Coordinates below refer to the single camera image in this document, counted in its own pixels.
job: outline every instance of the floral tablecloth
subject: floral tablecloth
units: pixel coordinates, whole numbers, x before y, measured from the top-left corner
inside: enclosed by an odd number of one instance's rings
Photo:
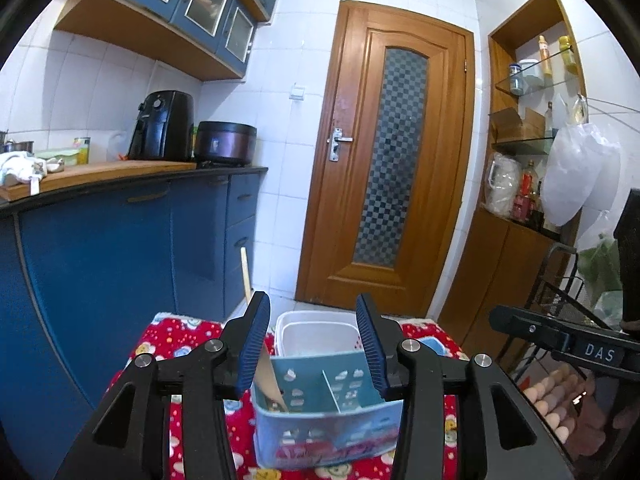
[[[466,359],[462,350],[450,337],[433,321],[412,319],[401,323],[402,331],[407,337],[419,338],[434,336],[445,346],[452,357]],[[149,352],[157,360],[170,359],[188,354],[191,349],[211,339],[222,332],[220,323],[193,319],[174,314],[157,314],[146,328],[137,348],[131,353],[133,358],[137,354]],[[273,351],[273,332],[265,336],[265,343],[269,352]],[[119,377],[117,374],[111,384]],[[169,438],[169,467],[171,478],[184,480],[184,464],[182,462],[182,407],[180,396],[173,396],[170,416]],[[457,467],[457,424],[455,400],[453,396],[444,398],[445,420],[444,432],[444,474],[445,480],[456,477]],[[249,392],[240,401],[225,401],[226,426],[229,443],[233,452],[238,480],[388,480],[394,460],[394,452],[382,456],[356,460],[331,467],[319,467],[297,471],[278,471],[259,468],[254,453],[254,409]]]

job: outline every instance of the cooking pot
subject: cooking pot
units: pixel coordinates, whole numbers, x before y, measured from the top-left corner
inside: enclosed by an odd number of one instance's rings
[[[198,125],[193,156],[198,162],[210,160],[246,166],[254,158],[254,126],[221,121],[202,121]]]

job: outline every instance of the metal pot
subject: metal pot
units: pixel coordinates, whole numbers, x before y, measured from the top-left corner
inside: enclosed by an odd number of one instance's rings
[[[15,142],[9,139],[2,145],[2,152],[29,152],[33,153],[33,141],[23,140],[22,142]]]

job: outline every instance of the metal screw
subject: metal screw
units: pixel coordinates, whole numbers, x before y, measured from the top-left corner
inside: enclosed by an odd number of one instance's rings
[[[222,350],[224,343],[220,341],[220,339],[209,339],[206,343],[204,343],[204,349],[207,352],[218,352]]]
[[[145,366],[149,366],[151,364],[151,354],[140,354],[136,357],[134,361],[138,368],[144,368]]]
[[[474,357],[474,361],[482,368],[487,368],[491,364],[491,358],[487,354],[478,354]]]
[[[407,352],[417,352],[420,349],[420,342],[415,339],[405,339],[402,341],[402,348]]]

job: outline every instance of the white plastic basket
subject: white plastic basket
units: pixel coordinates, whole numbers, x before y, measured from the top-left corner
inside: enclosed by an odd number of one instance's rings
[[[282,327],[278,352],[286,357],[313,357],[362,350],[358,329],[335,321],[295,321]]]
[[[297,323],[297,322],[336,322],[342,324],[348,324],[354,327],[356,331],[358,330],[358,323],[356,322],[356,315],[353,312],[333,312],[330,310],[293,310],[291,312],[285,312],[284,314],[280,314],[276,321],[276,330],[275,330],[275,338],[274,338],[274,346],[276,355],[280,356],[295,356],[296,354],[285,354],[281,348],[282,341],[282,333],[284,331],[284,327],[288,324]],[[328,346],[325,347],[322,353],[331,354],[332,352],[336,352],[340,350],[332,350]]]

